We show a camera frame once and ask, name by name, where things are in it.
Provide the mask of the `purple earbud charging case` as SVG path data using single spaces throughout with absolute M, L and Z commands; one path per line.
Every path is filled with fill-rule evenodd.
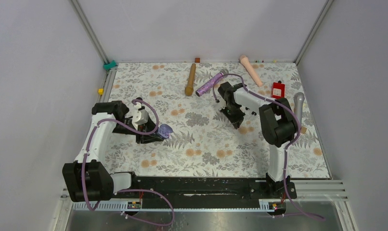
M 173 132 L 173 129 L 167 124 L 161 124 L 157 131 L 158 135 L 163 139 L 169 139 Z

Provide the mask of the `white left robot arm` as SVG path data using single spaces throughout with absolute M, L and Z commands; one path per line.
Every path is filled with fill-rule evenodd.
M 121 190 L 128 198 L 139 193 L 132 172 L 109 173 L 104 166 L 104 156 L 112 134 L 135 137 L 137 144 L 162 142 L 171 137 L 173 129 L 167 124 L 153 121 L 141 98 L 132 101 L 134 110 L 122 101 L 96 103 L 92 110 L 88 136 L 74 162 L 63 166 L 62 174 L 73 202 L 108 201 Z

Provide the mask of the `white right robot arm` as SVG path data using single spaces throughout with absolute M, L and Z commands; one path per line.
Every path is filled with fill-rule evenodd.
M 272 100 L 263 97 L 247 91 L 242 83 L 222 83 L 218 93 L 226 103 L 220 111 L 235 129 L 239 129 L 244 120 L 242 107 L 259 116 L 261 133 L 270 148 L 266 192 L 272 198 L 280 197 L 285 192 L 284 183 L 290 181 L 285 147 L 298 132 L 298 121 L 291 112 L 287 99 Z

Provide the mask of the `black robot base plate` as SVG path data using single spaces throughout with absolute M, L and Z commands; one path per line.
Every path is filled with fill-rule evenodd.
M 117 199 L 137 199 L 144 209 L 257 209 L 259 201 L 283 203 L 296 199 L 290 178 L 273 182 L 269 178 L 199 178 L 132 176 L 131 192 L 115 195 Z

